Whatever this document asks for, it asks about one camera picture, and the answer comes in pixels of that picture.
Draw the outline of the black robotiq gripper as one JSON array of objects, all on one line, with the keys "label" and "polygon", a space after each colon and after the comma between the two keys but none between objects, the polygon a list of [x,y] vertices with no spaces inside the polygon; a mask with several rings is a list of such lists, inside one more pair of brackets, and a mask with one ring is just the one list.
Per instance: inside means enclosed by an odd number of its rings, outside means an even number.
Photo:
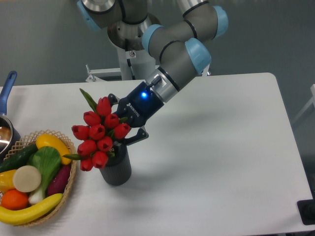
[{"label": "black robotiq gripper", "polygon": [[127,117],[126,123],[131,128],[139,127],[136,135],[130,138],[124,138],[120,141],[114,141],[116,146],[130,146],[149,137],[144,125],[146,121],[154,115],[164,103],[159,97],[149,89],[145,82],[140,83],[127,97],[118,98],[116,95],[108,94],[111,108],[116,110],[119,118]]}]

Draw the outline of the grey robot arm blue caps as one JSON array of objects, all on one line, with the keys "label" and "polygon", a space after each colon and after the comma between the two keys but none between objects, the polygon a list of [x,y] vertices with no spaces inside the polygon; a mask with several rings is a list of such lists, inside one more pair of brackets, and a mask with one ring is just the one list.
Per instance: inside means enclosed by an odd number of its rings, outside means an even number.
[{"label": "grey robot arm blue caps", "polygon": [[206,0],[177,2],[183,21],[169,28],[148,12],[145,0],[79,0],[77,6],[89,27],[107,29],[119,57],[123,80],[140,80],[125,98],[109,95],[117,115],[127,118],[135,136],[116,144],[131,145],[148,137],[144,125],[193,78],[206,73],[211,56],[204,42],[228,29],[228,17]]}]

